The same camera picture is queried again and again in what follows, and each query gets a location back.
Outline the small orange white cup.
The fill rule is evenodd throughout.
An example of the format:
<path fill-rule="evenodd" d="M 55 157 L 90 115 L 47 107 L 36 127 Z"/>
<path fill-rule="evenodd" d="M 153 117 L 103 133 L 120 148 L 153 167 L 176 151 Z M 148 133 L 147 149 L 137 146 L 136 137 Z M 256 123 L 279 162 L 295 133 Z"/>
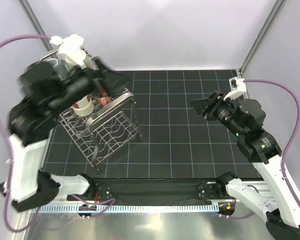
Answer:
<path fill-rule="evenodd" d="M 112 99 L 108 95 L 107 96 L 95 96 L 94 98 L 95 98 L 96 102 L 98 102 L 102 106 L 105 106 Z"/>

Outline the steel cup with brown band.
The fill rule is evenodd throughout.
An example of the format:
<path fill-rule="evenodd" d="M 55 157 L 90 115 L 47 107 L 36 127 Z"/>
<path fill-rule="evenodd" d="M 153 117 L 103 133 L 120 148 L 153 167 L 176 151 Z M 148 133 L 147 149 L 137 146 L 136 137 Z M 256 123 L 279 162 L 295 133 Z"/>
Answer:
<path fill-rule="evenodd" d="M 81 100 L 73 104 L 71 107 L 74 113 L 79 117 L 86 117 L 92 114 L 94 110 L 94 104 L 89 95 L 86 95 Z"/>

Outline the cream floral ceramic mug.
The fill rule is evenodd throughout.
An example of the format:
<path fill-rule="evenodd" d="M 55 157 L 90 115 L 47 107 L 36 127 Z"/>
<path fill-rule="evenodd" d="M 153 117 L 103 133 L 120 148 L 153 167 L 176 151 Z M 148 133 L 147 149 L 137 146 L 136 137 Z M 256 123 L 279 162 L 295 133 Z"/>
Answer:
<path fill-rule="evenodd" d="M 89 58 L 84 50 L 76 50 L 70 53 L 67 53 L 64 57 L 64 60 L 69 66 L 80 66 L 81 68 L 90 68 L 92 69 L 92 64 L 89 61 Z"/>

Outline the teal ceramic cup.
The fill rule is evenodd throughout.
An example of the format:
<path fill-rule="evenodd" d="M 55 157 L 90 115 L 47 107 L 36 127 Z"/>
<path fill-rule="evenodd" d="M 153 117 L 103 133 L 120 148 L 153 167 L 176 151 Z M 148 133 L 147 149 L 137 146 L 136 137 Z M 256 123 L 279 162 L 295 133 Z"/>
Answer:
<path fill-rule="evenodd" d="M 47 63 L 49 63 L 53 68 L 57 68 L 59 66 L 59 60 L 56 58 L 49 58 L 46 60 Z"/>

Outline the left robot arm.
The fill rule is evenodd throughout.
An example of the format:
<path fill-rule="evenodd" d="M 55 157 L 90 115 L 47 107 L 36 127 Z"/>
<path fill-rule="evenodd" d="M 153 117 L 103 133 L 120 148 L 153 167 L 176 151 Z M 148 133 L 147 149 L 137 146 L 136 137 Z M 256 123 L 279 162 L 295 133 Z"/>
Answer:
<path fill-rule="evenodd" d="M 11 197 L 13 208 L 21 213 L 42 207 L 62 196 L 77 195 L 91 200 L 96 183 L 86 174 L 58 176 L 41 171 L 40 165 L 50 131 L 58 116 L 86 96 L 114 97 L 123 92 L 131 78 L 108 68 L 94 57 L 97 68 L 74 66 L 66 79 L 60 79 L 46 61 L 31 64 L 19 77 L 23 100 L 8 115 L 12 169 L 0 192 Z"/>

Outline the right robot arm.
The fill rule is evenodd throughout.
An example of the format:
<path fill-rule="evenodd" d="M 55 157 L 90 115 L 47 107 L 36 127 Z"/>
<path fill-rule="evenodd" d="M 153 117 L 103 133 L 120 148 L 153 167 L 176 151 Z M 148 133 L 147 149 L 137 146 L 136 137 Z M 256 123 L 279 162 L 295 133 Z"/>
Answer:
<path fill-rule="evenodd" d="M 282 150 L 276 139 L 263 129 L 266 113 L 254 99 L 243 99 L 238 106 L 227 95 L 215 91 L 205 99 L 192 100 L 196 114 L 207 121 L 219 121 L 237 138 L 240 152 L 252 163 L 269 188 L 269 199 L 231 172 L 216 179 L 220 198 L 235 198 L 265 223 L 275 240 L 300 240 L 300 207 L 287 184 L 288 170 L 281 164 Z"/>

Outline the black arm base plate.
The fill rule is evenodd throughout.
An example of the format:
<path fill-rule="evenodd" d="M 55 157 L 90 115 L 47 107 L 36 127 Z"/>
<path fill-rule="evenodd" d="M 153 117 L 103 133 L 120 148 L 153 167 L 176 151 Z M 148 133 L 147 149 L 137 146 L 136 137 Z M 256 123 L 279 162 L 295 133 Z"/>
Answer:
<path fill-rule="evenodd" d="M 233 197 L 214 178 L 94 178 L 95 188 L 86 201 L 115 199 L 122 206 L 207 205 Z"/>

